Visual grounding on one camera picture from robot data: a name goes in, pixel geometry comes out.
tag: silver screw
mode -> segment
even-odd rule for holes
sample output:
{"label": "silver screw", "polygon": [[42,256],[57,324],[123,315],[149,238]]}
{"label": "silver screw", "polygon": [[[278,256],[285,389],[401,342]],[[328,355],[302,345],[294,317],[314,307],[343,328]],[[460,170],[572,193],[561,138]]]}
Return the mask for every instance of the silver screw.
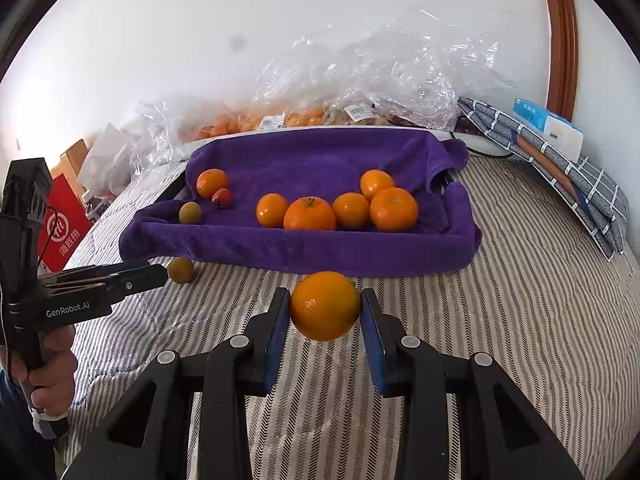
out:
{"label": "silver screw", "polygon": [[175,352],[164,350],[158,354],[158,362],[161,365],[167,365],[175,359]]}
{"label": "silver screw", "polygon": [[418,348],[420,346],[420,340],[415,335],[406,335],[400,342],[406,348]]}
{"label": "silver screw", "polygon": [[229,341],[233,348],[244,348],[249,344],[249,338],[245,335],[235,335]]}
{"label": "silver screw", "polygon": [[494,359],[484,352],[480,352],[474,356],[474,361],[480,366],[491,366],[491,363],[494,362]]}

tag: bed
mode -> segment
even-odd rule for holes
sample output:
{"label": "bed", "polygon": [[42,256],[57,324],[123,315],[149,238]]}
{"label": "bed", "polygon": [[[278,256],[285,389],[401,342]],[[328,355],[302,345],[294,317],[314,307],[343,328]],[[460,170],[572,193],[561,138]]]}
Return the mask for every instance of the bed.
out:
{"label": "bed", "polygon": [[[118,237],[184,170],[156,171],[106,211],[69,267],[120,260]],[[568,449],[585,478],[603,479],[640,430],[640,272],[631,251],[611,263],[577,219],[525,164],[474,156],[454,176],[483,232],[465,269],[413,278],[356,278],[407,333],[439,351],[493,355]],[[170,258],[156,258],[167,264]],[[127,298],[78,326],[79,369],[65,461],[156,354],[187,356],[239,333],[278,286],[301,275],[198,264],[191,285]],[[199,398],[190,453],[197,448]],[[449,399],[452,410],[454,401]],[[390,479],[401,402],[375,394],[358,324],[334,342],[289,329],[278,383],[247,401],[254,479]],[[450,422],[450,474],[460,476]],[[195,467],[190,478],[196,478]]]}

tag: barcode label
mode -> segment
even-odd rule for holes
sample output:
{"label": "barcode label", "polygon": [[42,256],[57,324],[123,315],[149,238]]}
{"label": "barcode label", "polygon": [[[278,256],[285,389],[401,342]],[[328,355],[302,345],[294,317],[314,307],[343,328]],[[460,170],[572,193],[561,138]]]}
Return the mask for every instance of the barcode label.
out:
{"label": "barcode label", "polygon": [[282,115],[267,115],[260,121],[259,130],[267,130],[268,128],[281,128],[284,126],[284,114]]}
{"label": "barcode label", "polygon": [[364,104],[347,106],[345,107],[344,111],[347,112],[354,123],[357,123],[358,121],[361,121],[363,119],[374,119],[376,117],[379,117],[379,115],[373,108],[371,108],[369,105]]}

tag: towel-lined tray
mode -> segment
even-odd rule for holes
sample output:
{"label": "towel-lined tray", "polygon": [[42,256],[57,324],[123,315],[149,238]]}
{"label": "towel-lined tray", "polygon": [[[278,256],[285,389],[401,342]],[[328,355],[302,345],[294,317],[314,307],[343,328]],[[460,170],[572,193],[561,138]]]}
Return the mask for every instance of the towel-lined tray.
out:
{"label": "towel-lined tray", "polygon": [[[187,165],[187,200],[167,200],[136,212],[120,237],[123,260],[186,256],[192,260],[310,273],[336,270],[348,276],[395,277],[447,272],[468,265],[481,233],[462,184],[444,188],[444,171],[459,171],[468,154],[463,142],[440,142],[425,130],[307,128],[254,136],[223,137],[193,153]],[[230,180],[234,207],[219,210],[195,192],[199,174],[220,168]],[[359,191],[364,171],[379,168],[412,193],[420,209],[410,233],[320,232],[266,229],[255,207],[269,192],[290,202],[319,196],[331,203]],[[178,211],[188,200],[202,206],[201,224],[183,225]]]}

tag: red bag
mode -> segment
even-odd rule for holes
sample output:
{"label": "red bag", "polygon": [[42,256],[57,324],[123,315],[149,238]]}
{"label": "red bag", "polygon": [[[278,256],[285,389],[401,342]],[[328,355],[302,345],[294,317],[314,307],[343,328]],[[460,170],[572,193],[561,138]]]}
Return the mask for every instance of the red bag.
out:
{"label": "red bag", "polygon": [[51,209],[47,209],[44,227],[38,239],[38,254],[42,254],[50,235],[51,240],[42,255],[42,262],[51,272],[56,272],[65,268],[76,247],[89,232],[91,222],[85,216],[82,204],[64,175],[53,179],[49,205],[57,210],[58,222],[54,225],[56,215]]}

